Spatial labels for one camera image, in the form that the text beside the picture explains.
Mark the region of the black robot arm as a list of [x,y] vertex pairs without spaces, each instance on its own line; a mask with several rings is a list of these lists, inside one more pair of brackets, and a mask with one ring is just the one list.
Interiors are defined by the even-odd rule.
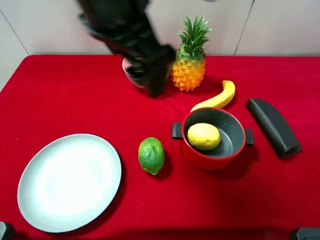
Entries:
[[167,78],[176,60],[169,44],[160,44],[149,22],[147,0],[79,0],[81,23],[88,33],[103,42],[114,55],[129,63],[127,71],[135,85],[151,97],[166,88]]

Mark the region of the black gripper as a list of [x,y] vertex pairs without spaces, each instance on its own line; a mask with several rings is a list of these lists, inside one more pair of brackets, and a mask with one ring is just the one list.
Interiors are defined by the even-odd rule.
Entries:
[[155,52],[146,56],[127,55],[125,58],[132,63],[130,70],[147,71],[146,91],[151,97],[158,97],[165,91],[169,72],[176,60],[176,51],[170,45],[161,45]]

